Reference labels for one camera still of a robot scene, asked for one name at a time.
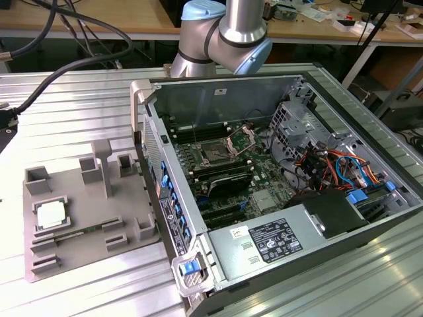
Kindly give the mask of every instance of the metal bracket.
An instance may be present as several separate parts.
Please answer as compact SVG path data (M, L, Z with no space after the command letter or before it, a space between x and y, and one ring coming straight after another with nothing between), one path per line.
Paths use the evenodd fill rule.
M131 126L134 133L138 132L138 100L144 106L153 99L154 91L154 86L148 79L131 83Z
M185 276L182 276L179 267L186 262L192 260L199 260L201 263L202 269L205 271L205 278L198 284L193 286L188 286L185 283ZM176 281L176 286L178 287L179 293L183 297L189 297L195 295L196 293L204 293L212 290L214 288L214 277L212 269L204 256L202 248L199 245L199 242L196 241L193 249L182 256L174 258L172 260L171 269Z

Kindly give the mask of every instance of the workbench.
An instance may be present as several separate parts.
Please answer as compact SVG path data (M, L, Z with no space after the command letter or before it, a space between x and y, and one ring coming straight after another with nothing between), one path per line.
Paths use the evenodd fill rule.
M358 102L324 70L310 63L267 65L260 72L306 71L350 113ZM228 71L222 68L218 73ZM0 77L0 100L20 105L47 73ZM24 280L22 181L24 169L44 165L48 172L79 167L91 141L109 138L113 155L136 157L130 127L130 83L164 77L163 69L71 72L51 84L19 117L17 136L0 155L0 314L2 316L184 316L162 242L74 269L35 283ZM399 138L373 131L373 115L355 118L419 181ZM337 117L325 117L330 124ZM367 246L265 289L216 316L390 316L423 314L423 213Z
M75 6L79 13L107 22L127 32L133 40L179 40L180 29L173 26L159 0L82 0ZM361 20L363 15L350 5L341 3L340 0L334 0L327 6L346 7L356 20ZM45 9L28 5L21 0L14 0L11 10L0 11L0 38L34 38L44 26L47 16L48 11ZM76 22L71 19L71 23L78 30ZM377 34L375 40L366 48L345 78L343 82L345 87L354 80L376 47L423 47L422 40L415 40L398 30L395 27L397 23L398 18L390 18L387 28ZM98 26L93 26L92 29L102 39L119 38L116 34ZM318 23L303 15L298 15L295 22L271 20L268 23L268 36L275 43L292 44L354 46L359 39L359 36L351 32L335 29L328 20ZM58 18L55 19L52 31L47 37L71 38Z

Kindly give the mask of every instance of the desk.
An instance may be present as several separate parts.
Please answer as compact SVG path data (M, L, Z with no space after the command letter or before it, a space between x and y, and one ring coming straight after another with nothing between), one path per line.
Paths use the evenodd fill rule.
M363 15L339 0L334 0L328 6L347 7L357 20ZM120 28L134 40L179 40L179 28L173 26L159 0L82 0L76 4L76 9L80 13ZM33 38L42 29L47 15L45 9L14 0L11 10L0 11L0 37ZM71 20L71 23L77 26L74 20ZM423 47L422 40L414 40L395 28L395 25L396 22L388 22L387 28L377 34L376 39L367 47L345 78L345 86L349 86L377 46ZM92 29L100 38L119 38L98 26L93 26ZM350 32L338 31L329 21L318 23L302 15L298 16L297 22L270 21L268 35L275 43L293 44L356 45L359 38ZM48 37L71 38L58 18Z

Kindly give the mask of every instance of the barcode sticker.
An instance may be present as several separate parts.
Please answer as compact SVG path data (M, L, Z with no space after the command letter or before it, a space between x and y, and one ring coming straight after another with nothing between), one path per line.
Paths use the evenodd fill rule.
M247 226L242 226L238 228L231 229L232 238L238 239L242 236L246 236L249 234L249 228Z

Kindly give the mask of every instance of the gray plastic holder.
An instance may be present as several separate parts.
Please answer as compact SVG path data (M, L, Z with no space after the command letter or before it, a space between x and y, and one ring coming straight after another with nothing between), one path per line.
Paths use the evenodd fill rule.
M119 166L119 176L126 177L134 175L137 172L137 166L131 154L122 154L117 156Z
M27 168L24 185L32 196L50 193L51 189L47 183L49 178L50 175L44 166Z
M84 184L91 184L101 182L103 175L100 167L97 164L97 159L94 157L84 157L79 159L79 166L81 167L81 176Z
M148 214L148 220L147 226L143 228L138 218L135 217L134 232L139 241L151 238L155 234L156 226L152 213Z

